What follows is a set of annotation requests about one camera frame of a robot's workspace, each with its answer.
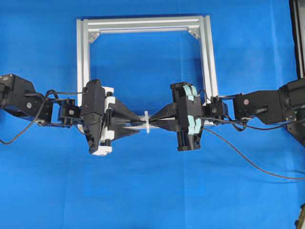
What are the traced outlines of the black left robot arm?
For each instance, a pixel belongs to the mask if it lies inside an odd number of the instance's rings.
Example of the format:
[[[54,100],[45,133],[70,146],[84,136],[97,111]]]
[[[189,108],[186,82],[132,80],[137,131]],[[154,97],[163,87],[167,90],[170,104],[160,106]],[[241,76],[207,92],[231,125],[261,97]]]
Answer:
[[[103,87],[100,80],[91,80],[78,94],[81,105],[74,99],[61,99],[60,92],[35,91],[32,82],[17,75],[0,77],[0,107],[14,117],[39,126],[71,128],[75,126],[85,136],[89,153],[105,156],[112,152],[113,140],[138,133],[128,126],[142,123],[112,94],[113,88]]]

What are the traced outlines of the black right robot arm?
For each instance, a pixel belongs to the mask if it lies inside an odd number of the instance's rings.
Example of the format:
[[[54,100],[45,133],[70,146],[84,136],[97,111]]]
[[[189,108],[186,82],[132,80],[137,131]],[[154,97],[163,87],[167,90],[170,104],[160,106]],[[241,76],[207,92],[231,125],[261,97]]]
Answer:
[[[301,145],[305,144],[305,80],[289,82],[278,90],[260,90],[233,96],[214,96],[207,104],[200,92],[186,82],[170,86],[173,102],[149,118],[149,123],[177,133],[179,151],[199,149],[205,122],[230,123],[244,131],[257,117],[263,124],[286,127]]]

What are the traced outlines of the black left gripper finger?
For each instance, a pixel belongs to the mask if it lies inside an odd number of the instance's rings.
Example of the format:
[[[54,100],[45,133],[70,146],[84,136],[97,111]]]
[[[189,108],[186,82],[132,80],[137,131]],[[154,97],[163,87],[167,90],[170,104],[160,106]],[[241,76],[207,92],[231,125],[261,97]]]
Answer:
[[[132,122],[140,121],[138,115],[130,111],[119,99],[114,99],[115,103],[111,104],[112,117],[121,118]]]
[[[111,130],[114,131],[114,138],[112,141],[139,133],[140,130],[126,128],[126,126],[139,126],[140,123],[141,121],[111,122]]]

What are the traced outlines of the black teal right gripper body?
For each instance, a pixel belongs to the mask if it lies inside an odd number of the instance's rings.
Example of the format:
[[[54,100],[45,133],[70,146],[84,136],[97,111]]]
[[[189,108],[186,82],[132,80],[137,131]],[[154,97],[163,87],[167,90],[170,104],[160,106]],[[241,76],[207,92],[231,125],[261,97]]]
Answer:
[[[201,136],[204,121],[200,95],[191,83],[180,82],[170,85],[173,102],[176,104],[178,121],[178,151],[189,151],[201,148]]]

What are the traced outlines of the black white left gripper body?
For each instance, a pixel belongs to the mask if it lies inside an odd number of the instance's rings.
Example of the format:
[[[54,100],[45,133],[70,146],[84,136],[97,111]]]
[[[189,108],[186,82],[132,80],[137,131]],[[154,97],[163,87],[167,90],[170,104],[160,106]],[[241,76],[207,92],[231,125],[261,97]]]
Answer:
[[[114,131],[110,129],[111,118],[112,118],[112,109],[110,108],[111,104],[115,103],[115,97],[112,96],[112,88],[105,89],[105,101],[104,101],[104,117],[102,122],[102,132],[100,137],[93,135],[90,132],[90,129],[85,127],[83,131],[85,133],[87,143],[89,146],[89,153],[95,156],[105,156],[108,153],[112,152],[111,141],[114,138]]]

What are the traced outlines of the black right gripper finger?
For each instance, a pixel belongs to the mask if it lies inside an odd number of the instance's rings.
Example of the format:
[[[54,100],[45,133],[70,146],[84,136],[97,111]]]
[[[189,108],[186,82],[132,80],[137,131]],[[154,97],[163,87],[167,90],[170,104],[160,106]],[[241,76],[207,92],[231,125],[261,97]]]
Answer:
[[[178,131],[178,120],[174,118],[158,120],[149,119],[149,124],[167,131]]]
[[[175,117],[177,115],[177,110],[178,110],[177,103],[168,104],[160,111],[158,111],[156,114],[152,115],[150,117],[150,121]]]

